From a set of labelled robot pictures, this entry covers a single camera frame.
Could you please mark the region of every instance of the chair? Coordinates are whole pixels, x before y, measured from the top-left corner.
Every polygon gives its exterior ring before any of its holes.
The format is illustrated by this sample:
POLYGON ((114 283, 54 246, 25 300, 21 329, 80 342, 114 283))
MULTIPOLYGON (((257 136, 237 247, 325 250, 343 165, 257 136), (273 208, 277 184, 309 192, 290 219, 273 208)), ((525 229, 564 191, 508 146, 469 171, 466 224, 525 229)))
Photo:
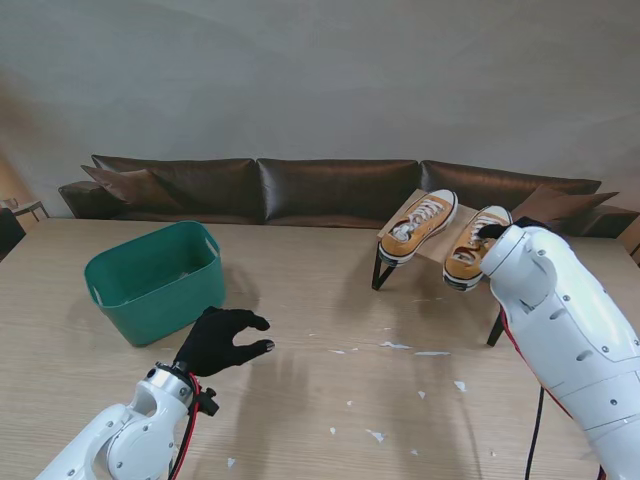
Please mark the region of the chair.
POLYGON ((0 261, 13 250, 25 236, 20 222, 8 208, 0 207, 0 261))

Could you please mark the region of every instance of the table surface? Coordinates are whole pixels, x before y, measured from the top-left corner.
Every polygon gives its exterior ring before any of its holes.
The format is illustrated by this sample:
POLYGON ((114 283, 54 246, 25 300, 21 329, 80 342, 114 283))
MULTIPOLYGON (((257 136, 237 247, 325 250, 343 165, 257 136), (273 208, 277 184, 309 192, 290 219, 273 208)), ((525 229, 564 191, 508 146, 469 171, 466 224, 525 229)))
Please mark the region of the table surface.
MULTIPOLYGON (((3 478, 34 478, 98 412, 128 403, 153 362, 173 359, 189 328, 131 347, 83 279, 94 255, 164 225, 46 220, 0 263, 3 478)), ((487 285, 454 291, 439 265, 416 257, 375 292, 372 230, 208 228, 222 248, 227 306, 270 319, 277 346, 203 380, 221 410, 199 418, 181 478, 522 478, 538 385, 504 336, 484 345, 495 313, 487 285)), ((623 248, 587 239, 575 248, 637 328, 640 270, 623 248)), ((532 478, 596 473, 582 433, 547 401, 532 478)))

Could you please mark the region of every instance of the stand leg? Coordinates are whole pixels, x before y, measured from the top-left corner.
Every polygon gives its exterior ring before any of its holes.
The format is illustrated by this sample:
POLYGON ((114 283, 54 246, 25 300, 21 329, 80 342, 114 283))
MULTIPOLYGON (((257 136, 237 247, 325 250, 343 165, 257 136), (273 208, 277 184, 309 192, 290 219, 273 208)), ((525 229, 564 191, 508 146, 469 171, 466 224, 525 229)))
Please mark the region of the stand leg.
POLYGON ((378 290, 378 279, 380 278, 380 267, 382 266, 382 260, 378 255, 378 249, 376 248, 376 263, 373 264, 373 278, 371 279, 371 288, 378 290))
POLYGON ((500 318, 500 314, 498 314, 498 318, 496 318, 496 323, 493 324, 493 328, 491 329, 491 333, 489 334, 489 340, 487 340, 487 345, 490 347, 495 347, 496 342, 500 338, 504 332, 504 326, 502 325, 502 318, 500 318))
POLYGON ((380 275, 380 268, 382 267, 382 259, 378 255, 378 249, 376 249, 376 263, 373 265, 373 278, 371 279, 371 288, 378 291, 382 284, 389 278, 389 275, 393 273, 396 267, 388 266, 385 271, 380 275))

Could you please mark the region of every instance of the sofa cushion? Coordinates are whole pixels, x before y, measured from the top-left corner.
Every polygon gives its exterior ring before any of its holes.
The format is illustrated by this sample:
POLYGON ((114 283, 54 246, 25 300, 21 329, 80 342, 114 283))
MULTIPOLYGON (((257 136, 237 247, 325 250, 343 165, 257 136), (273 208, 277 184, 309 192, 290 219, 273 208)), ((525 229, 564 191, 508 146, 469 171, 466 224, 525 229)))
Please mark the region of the sofa cushion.
POLYGON ((259 221, 262 195, 255 162, 227 160, 138 160, 92 155, 97 167, 115 172, 146 169, 190 213, 236 215, 259 221))
POLYGON ((110 172, 82 165, 82 169, 111 195, 130 208, 147 211, 179 212, 182 207, 148 170, 110 172))
POLYGON ((422 189, 448 188, 458 195, 462 205, 480 210, 500 205, 513 210, 540 185, 571 194, 595 193, 602 182, 571 178, 543 177, 507 172, 492 168, 471 167, 425 160, 422 166, 422 189))
POLYGON ((513 221, 529 217, 546 223, 554 232, 563 232, 568 220, 588 213, 617 194, 569 195, 541 185, 513 210, 513 221))
POLYGON ((353 217, 350 215, 292 215, 268 220, 267 225, 285 225, 291 227, 333 227, 333 228, 371 228, 380 230, 384 220, 353 217))
POLYGON ((266 220, 347 216, 388 220, 418 187, 413 160, 258 160, 266 220))
POLYGON ((144 222, 182 222, 194 220, 200 223, 236 223, 240 225, 253 225, 254 222, 247 217, 235 215, 215 215, 211 213, 154 213, 131 211, 121 213, 113 217, 114 220, 138 220, 144 222))

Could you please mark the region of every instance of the sneaker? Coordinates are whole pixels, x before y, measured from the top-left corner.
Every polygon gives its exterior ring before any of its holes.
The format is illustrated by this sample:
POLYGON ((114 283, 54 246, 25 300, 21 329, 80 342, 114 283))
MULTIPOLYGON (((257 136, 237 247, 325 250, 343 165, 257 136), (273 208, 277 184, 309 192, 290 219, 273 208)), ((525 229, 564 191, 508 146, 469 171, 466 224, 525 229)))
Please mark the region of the sneaker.
POLYGON ((442 232, 458 210, 458 197, 450 190, 437 190, 416 200, 380 241, 383 262, 393 267, 407 263, 429 238, 442 232))
POLYGON ((503 207, 492 206, 480 210, 471 219, 444 262, 444 283, 466 292, 480 282, 483 275, 480 263, 495 240, 484 241, 478 237, 478 232, 485 225, 493 224, 510 225, 511 214, 503 207))

